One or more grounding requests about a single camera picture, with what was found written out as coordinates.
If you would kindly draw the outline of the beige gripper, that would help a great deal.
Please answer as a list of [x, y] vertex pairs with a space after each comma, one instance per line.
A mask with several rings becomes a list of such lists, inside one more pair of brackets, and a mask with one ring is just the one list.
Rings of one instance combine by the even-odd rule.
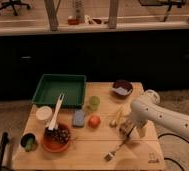
[[146, 124], [147, 122], [141, 122], [141, 123], [133, 122], [133, 126], [136, 128], [136, 131], [140, 138], [143, 138], [146, 135]]

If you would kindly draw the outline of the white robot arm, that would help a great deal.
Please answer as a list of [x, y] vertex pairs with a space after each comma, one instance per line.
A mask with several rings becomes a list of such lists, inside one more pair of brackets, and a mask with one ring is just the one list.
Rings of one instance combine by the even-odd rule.
[[135, 98], [130, 104], [134, 125], [142, 128], [150, 120], [189, 140], [189, 115], [160, 107], [159, 103], [160, 96], [154, 90]]

